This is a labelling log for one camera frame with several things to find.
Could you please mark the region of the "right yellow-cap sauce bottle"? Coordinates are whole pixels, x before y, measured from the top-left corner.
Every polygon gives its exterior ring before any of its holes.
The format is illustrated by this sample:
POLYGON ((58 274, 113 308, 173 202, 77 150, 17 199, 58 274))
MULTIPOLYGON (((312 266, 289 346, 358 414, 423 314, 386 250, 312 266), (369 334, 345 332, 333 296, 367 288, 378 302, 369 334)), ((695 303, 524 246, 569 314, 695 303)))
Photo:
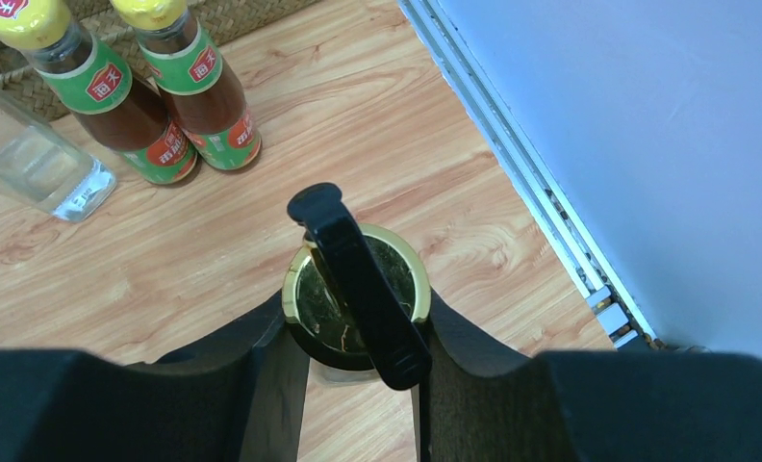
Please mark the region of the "right yellow-cap sauce bottle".
POLYGON ((133 28, 170 114, 211 167, 237 170, 262 138, 240 80, 186 1, 113 1, 133 28))

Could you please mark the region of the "left yellow-cap sauce bottle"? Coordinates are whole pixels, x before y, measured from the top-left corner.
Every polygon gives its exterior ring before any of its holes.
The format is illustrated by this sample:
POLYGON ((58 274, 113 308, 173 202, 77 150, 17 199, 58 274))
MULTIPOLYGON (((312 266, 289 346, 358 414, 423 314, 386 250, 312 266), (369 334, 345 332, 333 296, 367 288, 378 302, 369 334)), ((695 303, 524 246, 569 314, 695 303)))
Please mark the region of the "left yellow-cap sauce bottle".
POLYGON ((0 0, 0 41, 21 53, 84 129, 146 181, 175 184, 196 167, 197 151, 160 95, 65 2, 0 0))

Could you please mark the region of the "brownish glass oil bottle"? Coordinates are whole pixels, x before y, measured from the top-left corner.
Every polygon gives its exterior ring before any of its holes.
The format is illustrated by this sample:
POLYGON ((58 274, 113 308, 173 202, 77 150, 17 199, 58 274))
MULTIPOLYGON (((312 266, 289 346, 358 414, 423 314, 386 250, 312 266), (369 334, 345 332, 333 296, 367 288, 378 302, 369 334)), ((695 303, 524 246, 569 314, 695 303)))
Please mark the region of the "brownish glass oil bottle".
POLYGON ((432 365, 422 332, 431 286, 416 251, 389 229, 357 222, 333 183, 298 192, 287 213, 304 234, 282 309, 318 380, 381 380, 398 391, 418 385, 432 365))

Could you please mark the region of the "clear oil bottle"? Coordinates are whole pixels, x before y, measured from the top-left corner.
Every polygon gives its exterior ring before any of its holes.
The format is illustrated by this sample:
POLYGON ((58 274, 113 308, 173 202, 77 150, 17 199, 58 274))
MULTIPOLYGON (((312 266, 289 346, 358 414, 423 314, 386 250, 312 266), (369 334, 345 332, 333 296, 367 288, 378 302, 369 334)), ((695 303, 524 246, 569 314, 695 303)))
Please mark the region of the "clear oil bottle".
POLYGON ((81 222, 114 191, 114 173, 0 90, 0 194, 81 222))

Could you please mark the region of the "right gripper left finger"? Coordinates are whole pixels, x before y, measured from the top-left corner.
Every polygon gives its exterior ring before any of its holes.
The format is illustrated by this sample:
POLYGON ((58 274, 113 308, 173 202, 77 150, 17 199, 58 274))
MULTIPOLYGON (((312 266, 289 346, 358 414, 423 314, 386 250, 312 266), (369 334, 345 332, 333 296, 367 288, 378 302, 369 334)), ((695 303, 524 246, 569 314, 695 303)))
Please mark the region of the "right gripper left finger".
POLYGON ((308 368, 278 295, 150 364, 0 349, 0 461, 293 461, 308 368))

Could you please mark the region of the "yellow-cap sauce bottle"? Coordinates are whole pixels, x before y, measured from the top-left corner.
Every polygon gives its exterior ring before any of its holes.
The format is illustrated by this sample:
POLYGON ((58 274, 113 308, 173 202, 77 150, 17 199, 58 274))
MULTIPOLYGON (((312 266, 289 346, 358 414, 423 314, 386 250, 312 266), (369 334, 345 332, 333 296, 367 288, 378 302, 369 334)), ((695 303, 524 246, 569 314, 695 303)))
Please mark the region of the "yellow-cap sauce bottle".
POLYGON ((146 181, 175 184, 196 167, 197 151, 160 95, 65 2, 0 0, 0 41, 21 53, 84 129, 146 181))
POLYGON ((170 114, 211 167, 237 170, 262 138, 240 80, 186 1, 113 1, 133 28, 170 114))

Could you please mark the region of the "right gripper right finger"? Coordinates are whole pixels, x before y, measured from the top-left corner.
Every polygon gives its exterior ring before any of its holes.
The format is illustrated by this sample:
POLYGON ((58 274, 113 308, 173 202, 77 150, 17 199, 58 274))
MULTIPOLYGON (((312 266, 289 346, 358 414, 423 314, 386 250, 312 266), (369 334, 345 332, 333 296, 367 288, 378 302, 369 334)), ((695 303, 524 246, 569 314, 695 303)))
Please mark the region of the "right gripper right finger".
POLYGON ((762 360, 733 353, 525 356, 431 297, 413 395, 421 461, 762 461, 762 360))

